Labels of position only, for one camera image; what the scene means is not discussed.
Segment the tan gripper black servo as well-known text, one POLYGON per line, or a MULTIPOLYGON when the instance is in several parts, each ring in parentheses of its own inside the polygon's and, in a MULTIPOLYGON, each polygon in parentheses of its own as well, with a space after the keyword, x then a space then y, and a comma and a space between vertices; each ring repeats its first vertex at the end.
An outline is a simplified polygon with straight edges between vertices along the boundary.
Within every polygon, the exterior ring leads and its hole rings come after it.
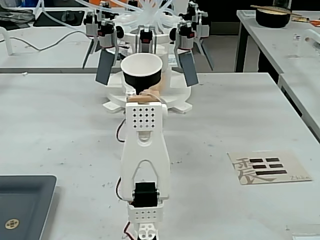
POLYGON ((161 78, 158 83, 151 86, 150 90, 144 90, 140 94, 136 94, 136 90, 131 85, 127 84, 125 81, 124 75, 121 76, 121 84, 122 90, 127 97, 127 103, 139 103, 139 104, 146 104, 151 102, 161 102, 160 93, 166 87, 166 78, 167 72, 161 73, 161 78))

